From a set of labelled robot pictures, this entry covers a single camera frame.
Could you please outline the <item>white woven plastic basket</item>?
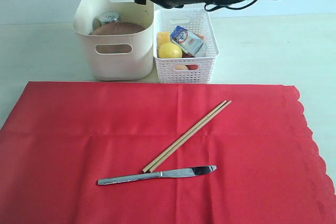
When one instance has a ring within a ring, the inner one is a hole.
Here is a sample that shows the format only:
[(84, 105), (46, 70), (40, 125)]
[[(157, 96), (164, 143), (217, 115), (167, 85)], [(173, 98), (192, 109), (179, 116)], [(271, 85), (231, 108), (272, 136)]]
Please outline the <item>white woven plastic basket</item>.
[[(176, 26), (205, 37), (207, 49), (204, 57), (161, 59), (158, 57), (157, 34), (170, 33)], [(154, 12), (153, 57), (161, 83), (208, 83), (219, 55), (217, 41), (209, 15), (202, 9), (159, 9)], [(198, 65), (197, 70), (177, 71), (176, 65)]]

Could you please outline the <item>cream plastic bin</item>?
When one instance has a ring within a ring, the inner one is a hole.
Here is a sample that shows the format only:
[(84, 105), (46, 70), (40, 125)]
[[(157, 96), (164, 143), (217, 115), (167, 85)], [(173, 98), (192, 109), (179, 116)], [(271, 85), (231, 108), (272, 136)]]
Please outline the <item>cream plastic bin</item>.
[[(144, 31), (128, 35), (92, 35), (93, 20), (108, 11), (118, 12), (122, 22), (141, 25)], [(137, 80), (153, 68), (154, 5), (138, 5), (132, 0), (81, 0), (73, 28), (86, 51), (93, 76), (98, 80)], [(97, 45), (131, 46), (125, 54), (100, 54)]]

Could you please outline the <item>stainless steel cup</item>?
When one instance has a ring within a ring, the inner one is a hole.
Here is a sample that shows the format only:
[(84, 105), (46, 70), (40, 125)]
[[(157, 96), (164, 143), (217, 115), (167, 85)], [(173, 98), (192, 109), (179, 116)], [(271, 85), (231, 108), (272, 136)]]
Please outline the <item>stainless steel cup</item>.
[(120, 34), (120, 28), (115, 23), (121, 22), (121, 16), (118, 12), (108, 11), (98, 15), (93, 20), (92, 35), (118, 35)]

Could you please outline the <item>brown egg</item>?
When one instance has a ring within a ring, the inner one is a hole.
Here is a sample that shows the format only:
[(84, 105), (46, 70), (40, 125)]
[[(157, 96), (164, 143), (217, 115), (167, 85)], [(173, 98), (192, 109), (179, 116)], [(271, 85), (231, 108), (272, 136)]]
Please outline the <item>brown egg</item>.
[(174, 69), (177, 71), (186, 71), (188, 70), (188, 67), (186, 65), (176, 65)]

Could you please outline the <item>yellow cheese wedge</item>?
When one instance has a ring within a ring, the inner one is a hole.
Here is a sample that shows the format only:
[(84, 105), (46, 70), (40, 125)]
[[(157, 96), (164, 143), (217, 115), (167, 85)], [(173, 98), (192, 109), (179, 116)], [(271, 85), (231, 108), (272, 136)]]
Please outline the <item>yellow cheese wedge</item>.
[(162, 44), (170, 42), (170, 32), (169, 31), (162, 31), (157, 34), (157, 44), (160, 47)]

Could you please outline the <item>red table mat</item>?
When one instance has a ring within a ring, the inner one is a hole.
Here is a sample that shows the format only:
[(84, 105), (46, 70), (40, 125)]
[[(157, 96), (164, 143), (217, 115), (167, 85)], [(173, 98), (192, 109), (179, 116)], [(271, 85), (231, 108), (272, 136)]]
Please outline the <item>red table mat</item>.
[[(335, 223), (293, 86), (30, 82), (1, 129), (1, 223)], [(216, 165), (190, 178), (99, 179)]]

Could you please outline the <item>yellow lemon with sticker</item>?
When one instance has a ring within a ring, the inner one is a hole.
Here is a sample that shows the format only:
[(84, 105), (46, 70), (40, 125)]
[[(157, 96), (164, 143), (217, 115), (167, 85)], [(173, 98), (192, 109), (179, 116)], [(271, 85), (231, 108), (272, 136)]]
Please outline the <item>yellow lemon with sticker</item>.
[(166, 42), (159, 47), (158, 57), (161, 59), (182, 58), (183, 52), (178, 45)]

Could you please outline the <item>red sausage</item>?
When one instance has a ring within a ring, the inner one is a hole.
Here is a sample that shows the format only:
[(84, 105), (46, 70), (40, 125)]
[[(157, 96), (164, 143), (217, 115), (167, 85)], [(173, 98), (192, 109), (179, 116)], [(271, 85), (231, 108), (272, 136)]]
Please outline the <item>red sausage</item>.
[[(186, 54), (185, 52), (182, 55), (183, 58), (194, 58), (194, 56), (190, 55), (190, 54)], [(197, 70), (198, 69), (198, 65), (187, 65), (186, 66), (188, 68), (188, 70)]]

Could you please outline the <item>brown wooden plate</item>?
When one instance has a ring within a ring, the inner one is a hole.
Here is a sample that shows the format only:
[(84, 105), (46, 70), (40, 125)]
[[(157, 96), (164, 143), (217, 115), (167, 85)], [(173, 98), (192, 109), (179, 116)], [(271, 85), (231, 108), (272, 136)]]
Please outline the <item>brown wooden plate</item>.
[[(95, 29), (92, 35), (128, 35), (144, 31), (141, 25), (130, 22), (108, 23)], [(96, 50), (100, 54), (125, 54), (131, 51), (131, 46), (126, 44), (119, 45), (97, 45)]]

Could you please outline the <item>blue white milk carton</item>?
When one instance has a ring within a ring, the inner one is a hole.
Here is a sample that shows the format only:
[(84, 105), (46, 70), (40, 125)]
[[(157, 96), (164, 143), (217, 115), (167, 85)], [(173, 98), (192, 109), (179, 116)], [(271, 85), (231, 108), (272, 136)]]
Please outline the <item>blue white milk carton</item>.
[(170, 39), (186, 54), (193, 57), (204, 57), (206, 53), (207, 46), (204, 40), (184, 27), (176, 26), (170, 35)]

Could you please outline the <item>steel table knife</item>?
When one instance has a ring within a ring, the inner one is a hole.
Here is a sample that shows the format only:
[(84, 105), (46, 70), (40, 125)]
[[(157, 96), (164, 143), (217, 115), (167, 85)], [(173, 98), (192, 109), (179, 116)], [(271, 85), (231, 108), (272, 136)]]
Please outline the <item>steel table knife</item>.
[(97, 185), (99, 186), (111, 185), (118, 183), (133, 182), (137, 180), (156, 179), (156, 178), (190, 178), (190, 177), (207, 175), (214, 172), (215, 170), (217, 170), (216, 165), (196, 166), (196, 167), (173, 169), (154, 173), (144, 173), (137, 175), (104, 178), (99, 179), (97, 181)]

